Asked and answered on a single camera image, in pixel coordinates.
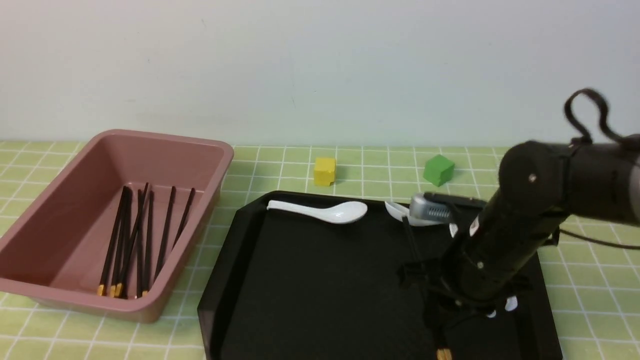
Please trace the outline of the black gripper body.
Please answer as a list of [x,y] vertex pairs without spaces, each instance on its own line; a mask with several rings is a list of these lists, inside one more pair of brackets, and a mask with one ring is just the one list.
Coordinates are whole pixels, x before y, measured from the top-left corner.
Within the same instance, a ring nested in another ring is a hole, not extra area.
[[523,275],[516,275],[508,281],[498,294],[489,300],[474,300],[462,294],[457,287],[447,285],[438,260],[405,262],[398,269],[400,287],[409,289],[416,286],[423,301],[422,321],[430,330],[440,330],[446,337],[446,331],[470,321],[476,317],[496,311],[506,313],[506,299],[511,296],[523,296],[533,286]]

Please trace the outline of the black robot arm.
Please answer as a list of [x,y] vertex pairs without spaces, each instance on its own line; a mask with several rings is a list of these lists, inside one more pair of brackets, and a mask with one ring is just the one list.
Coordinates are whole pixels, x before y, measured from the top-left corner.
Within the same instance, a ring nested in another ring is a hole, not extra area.
[[457,314],[512,310],[530,289],[519,271],[539,248],[557,245],[567,218],[639,225],[639,136],[526,141],[503,155],[498,184],[470,223],[439,193],[415,194],[399,215],[413,255],[400,282],[418,286],[438,350],[446,350],[444,328]]

